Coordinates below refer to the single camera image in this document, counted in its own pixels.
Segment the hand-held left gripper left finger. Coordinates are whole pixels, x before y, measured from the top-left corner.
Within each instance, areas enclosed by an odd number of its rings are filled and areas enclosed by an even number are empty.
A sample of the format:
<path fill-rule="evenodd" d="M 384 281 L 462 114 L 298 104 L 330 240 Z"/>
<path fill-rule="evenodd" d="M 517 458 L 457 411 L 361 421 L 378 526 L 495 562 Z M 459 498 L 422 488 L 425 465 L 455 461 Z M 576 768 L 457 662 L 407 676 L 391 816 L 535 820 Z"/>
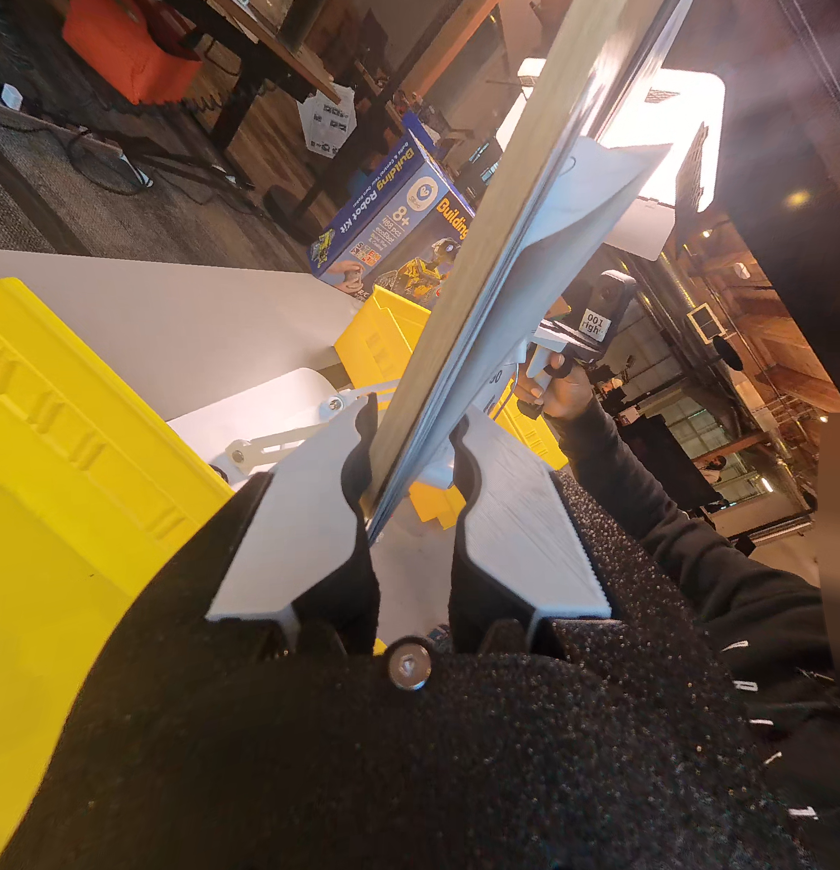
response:
<path fill-rule="evenodd" d="M 378 397 L 365 393 L 327 422 L 292 432 L 206 618 L 281 618 L 316 586 L 373 573 L 361 497 L 371 483 Z"/>

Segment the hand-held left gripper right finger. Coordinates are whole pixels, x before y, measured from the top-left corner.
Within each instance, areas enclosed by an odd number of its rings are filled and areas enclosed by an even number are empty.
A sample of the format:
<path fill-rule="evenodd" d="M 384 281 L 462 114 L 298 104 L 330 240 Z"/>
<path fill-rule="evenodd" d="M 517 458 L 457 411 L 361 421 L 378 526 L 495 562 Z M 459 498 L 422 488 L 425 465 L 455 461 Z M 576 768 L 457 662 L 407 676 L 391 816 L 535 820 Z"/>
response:
<path fill-rule="evenodd" d="M 478 408 L 451 434 L 466 504 L 455 554 L 518 619 L 611 619 L 612 606 L 552 469 Z"/>

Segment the instruction booklet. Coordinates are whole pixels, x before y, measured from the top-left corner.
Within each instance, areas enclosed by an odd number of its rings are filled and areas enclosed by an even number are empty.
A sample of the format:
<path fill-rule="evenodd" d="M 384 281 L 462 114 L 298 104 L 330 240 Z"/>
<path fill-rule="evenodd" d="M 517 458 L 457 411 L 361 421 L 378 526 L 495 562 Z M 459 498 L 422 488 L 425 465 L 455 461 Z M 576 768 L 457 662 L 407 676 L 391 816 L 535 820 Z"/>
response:
<path fill-rule="evenodd" d="M 471 247 L 491 263 L 468 265 L 468 276 L 494 297 L 459 371 L 464 391 L 480 386 L 508 351 L 530 338 L 670 149 L 670 143 L 608 148 L 580 136 L 511 253 L 503 241 L 494 243 L 491 229 L 472 229 Z"/>

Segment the white book stand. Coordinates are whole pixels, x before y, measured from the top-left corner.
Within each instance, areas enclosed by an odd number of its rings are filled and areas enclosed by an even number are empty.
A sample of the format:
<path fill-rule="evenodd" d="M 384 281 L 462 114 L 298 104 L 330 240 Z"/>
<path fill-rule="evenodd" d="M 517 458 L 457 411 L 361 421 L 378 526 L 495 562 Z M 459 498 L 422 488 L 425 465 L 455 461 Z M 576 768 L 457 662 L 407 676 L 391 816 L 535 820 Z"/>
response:
<path fill-rule="evenodd" d="M 578 169 L 585 190 L 553 206 L 557 180 L 579 137 L 593 141 L 638 85 L 650 85 L 691 2 L 572 2 L 532 96 L 517 122 L 443 302 L 433 310 L 371 444 L 371 484 L 362 497 L 375 542 L 408 487 L 469 409 L 505 356 L 536 329 L 557 294 L 556 277 L 506 289 L 520 255 L 542 236 L 543 212 L 565 218 L 553 245 L 568 283 L 599 248 L 666 145 L 618 158 L 613 171 Z"/>

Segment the grey desk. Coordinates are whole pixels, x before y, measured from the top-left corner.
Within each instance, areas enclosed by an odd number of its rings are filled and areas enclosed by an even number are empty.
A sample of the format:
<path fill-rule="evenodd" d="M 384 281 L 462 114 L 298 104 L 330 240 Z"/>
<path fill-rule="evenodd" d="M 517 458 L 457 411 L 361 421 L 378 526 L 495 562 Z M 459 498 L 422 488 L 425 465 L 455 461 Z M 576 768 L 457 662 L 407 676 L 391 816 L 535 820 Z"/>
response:
<path fill-rule="evenodd" d="M 316 371 L 356 307 L 307 275 L 0 251 L 167 423 L 291 371 Z"/>

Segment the person's right hand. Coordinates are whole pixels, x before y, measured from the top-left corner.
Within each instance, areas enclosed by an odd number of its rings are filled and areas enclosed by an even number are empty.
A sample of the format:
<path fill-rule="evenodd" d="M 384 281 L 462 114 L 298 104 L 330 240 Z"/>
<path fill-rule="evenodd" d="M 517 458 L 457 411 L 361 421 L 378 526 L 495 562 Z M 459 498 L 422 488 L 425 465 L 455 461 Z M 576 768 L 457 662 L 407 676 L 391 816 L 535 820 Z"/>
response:
<path fill-rule="evenodd" d="M 530 416 L 530 411 L 540 411 L 551 420 L 571 421 L 577 419 L 591 404 L 595 396 L 584 368 L 575 365 L 566 377 L 553 378 L 543 388 L 536 379 L 527 375 L 528 364 L 517 369 L 514 394 L 525 405 L 521 411 Z"/>

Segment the white board on pole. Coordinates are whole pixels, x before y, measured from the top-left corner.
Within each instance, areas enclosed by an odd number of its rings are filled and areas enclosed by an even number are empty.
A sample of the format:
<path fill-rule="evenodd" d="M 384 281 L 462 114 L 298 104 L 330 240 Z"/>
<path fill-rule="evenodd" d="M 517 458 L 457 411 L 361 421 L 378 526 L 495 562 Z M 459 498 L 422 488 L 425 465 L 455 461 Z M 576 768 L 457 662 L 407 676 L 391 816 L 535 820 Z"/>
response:
<path fill-rule="evenodd" d="M 694 229 L 715 198 L 724 101 L 717 76 L 663 68 L 627 99 L 600 140 L 592 139 L 608 148 L 671 144 L 606 245 L 654 262 L 671 234 Z"/>

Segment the blue robot kit box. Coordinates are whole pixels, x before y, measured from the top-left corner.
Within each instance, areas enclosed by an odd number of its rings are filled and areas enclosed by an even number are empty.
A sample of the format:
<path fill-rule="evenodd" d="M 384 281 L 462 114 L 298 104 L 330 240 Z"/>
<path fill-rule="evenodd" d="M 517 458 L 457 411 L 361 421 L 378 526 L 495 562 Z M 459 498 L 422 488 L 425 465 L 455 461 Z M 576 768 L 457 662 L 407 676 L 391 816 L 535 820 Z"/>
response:
<path fill-rule="evenodd" d="M 384 289 L 431 310 L 475 217 L 407 131 L 309 247 L 312 275 L 360 302 Z"/>

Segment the white paper sign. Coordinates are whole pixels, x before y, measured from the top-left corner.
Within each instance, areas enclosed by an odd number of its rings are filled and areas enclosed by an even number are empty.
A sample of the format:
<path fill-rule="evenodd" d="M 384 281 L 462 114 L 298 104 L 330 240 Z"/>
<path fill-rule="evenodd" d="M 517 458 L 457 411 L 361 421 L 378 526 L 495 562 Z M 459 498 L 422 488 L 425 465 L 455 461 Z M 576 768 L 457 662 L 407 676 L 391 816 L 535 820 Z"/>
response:
<path fill-rule="evenodd" d="M 324 158 L 335 158 L 357 126 L 356 93 L 338 83 L 332 85 L 339 97 L 330 100 L 321 91 L 297 103 L 306 148 Z"/>

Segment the white side table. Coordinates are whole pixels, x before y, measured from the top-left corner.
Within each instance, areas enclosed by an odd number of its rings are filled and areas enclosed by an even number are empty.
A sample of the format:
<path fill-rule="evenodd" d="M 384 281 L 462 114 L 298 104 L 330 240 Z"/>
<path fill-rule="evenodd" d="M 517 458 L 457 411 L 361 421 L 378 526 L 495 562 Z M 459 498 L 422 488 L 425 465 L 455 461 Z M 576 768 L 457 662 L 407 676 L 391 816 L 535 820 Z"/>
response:
<path fill-rule="evenodd" d="M 213 1 L 209 4 L 239 27 L 245 35 L 265 45 L 303 78 L 313 91 L 323 93 L 336 105 L 341 104 L 334 77 L 323 61 L 304 43 L 286 42 L 280 35 L 280 24 L 268 15 L 269 12 L 275 12 L 276 6 L 283 5 L 281 2 Z"/>

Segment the red beanbag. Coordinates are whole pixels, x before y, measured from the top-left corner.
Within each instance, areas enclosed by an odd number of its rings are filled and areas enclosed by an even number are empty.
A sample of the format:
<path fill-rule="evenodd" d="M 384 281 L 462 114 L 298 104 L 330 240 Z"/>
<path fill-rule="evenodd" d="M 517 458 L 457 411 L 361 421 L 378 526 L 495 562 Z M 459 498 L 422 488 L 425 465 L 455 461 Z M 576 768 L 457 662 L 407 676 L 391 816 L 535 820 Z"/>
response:
<path fill-rule="evenodd" d="M 71 1 L 64 41 L 134 105 L 184 98 L 203 68 L 191 25 L 161 1 Z"/>

